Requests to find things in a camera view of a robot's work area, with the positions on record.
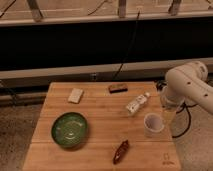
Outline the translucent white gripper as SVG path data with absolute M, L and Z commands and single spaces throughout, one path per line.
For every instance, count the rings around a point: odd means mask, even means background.
M 163 108 L 164 122 L 166 125 L 170 125 L 176 115 L 177 105 L 167 97 L 166 88 L 163 88 L 160 93 L 160 102 Z

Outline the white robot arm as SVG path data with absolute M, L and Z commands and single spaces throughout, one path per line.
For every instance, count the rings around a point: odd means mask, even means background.
M 189 62 L 169 69 L 166 85 L 160 92 L 163 119 L 169 125 L 177 109 L 189 99 L 213 115 L 213 87 L 206 83 L 208 69 L 200 61 Z

